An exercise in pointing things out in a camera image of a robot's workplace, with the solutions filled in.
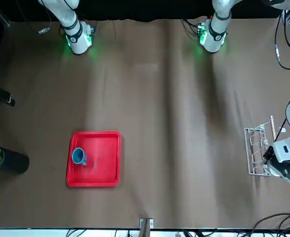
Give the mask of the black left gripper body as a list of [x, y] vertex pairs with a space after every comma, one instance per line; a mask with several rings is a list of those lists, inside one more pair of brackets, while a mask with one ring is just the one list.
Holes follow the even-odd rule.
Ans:
[[269, 146], [263, 155], [263, 163], [267, 164], [269, 160], [275, 157], [275, 152], [273, 146]]

